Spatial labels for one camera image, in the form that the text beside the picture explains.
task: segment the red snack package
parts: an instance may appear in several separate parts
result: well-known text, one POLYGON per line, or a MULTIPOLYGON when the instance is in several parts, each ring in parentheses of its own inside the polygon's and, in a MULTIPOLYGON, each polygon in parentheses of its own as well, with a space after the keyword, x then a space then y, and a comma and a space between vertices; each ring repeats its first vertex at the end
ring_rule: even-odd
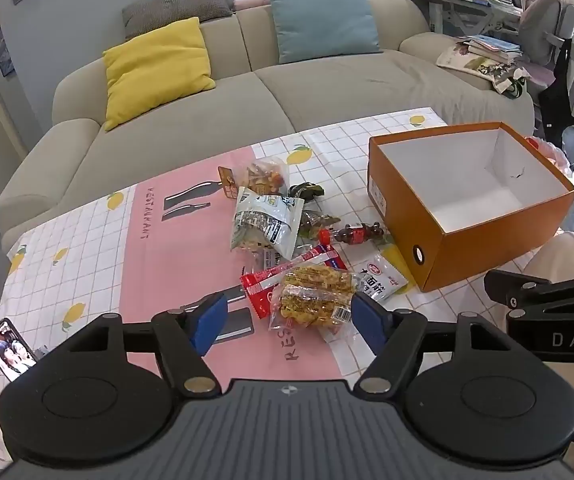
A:
POLYGON ((285 272, 294 265, 307 261, 311 264, 325 264, 334 269, 347 270, 338 252, 336 252, 331 245, 321 244, 301 254, 301 256, 276 266, 273 269, 244 274, 240 277, 240 282, 243 284, 245 294, 260 319, 263 319, 271 313, 272 291, 275 286, 280 283, 285 272))

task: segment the metal screw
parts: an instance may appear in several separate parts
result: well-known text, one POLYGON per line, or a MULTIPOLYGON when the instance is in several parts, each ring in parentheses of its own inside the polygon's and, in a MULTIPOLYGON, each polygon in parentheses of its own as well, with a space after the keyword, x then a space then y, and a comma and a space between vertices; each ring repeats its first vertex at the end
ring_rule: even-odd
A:
POLYGON ((185 381, 185 389, 194 394, 206 394, 216 387, 216 381, 210 377, 191 377, 185 381))
POLYGON ((385 394, 391 389, 391 383, 381 377, 368 377, 361 381, 360 387, 368 394, 385 394))

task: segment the box label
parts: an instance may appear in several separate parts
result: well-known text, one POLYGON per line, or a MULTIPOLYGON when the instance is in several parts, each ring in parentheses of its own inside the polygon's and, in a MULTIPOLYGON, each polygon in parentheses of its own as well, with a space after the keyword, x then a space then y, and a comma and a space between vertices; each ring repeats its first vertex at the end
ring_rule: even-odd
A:
POLYGON ((378 211, 381 212, 381 215, 385 216, 385 212, 387 211, 387 202, 385 202, 385 197, 382 195, 381 190, 378 189, 378 186, 376 186, 371 175, 369 176, 369 194, 376 203, 378 211))

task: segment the brown tag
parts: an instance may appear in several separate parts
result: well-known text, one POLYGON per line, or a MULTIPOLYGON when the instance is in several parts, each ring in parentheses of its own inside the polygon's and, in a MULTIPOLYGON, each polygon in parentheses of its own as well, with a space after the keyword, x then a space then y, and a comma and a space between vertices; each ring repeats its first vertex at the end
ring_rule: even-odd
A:
POLYGON ((218 174, 221 176, 222 190, 227 198, 236 198, 238 196, 238 186, 234 180, 234 172, 229 168, 218 167, 218 174))

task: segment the desk leg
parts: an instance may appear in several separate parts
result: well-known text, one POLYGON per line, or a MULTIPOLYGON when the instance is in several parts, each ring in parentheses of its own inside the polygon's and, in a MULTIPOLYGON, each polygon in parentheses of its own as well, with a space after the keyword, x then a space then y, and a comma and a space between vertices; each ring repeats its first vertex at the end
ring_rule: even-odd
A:
POLYGON ((429 30, 436 34, 443 33, 443 3, 429 2, 429 30))

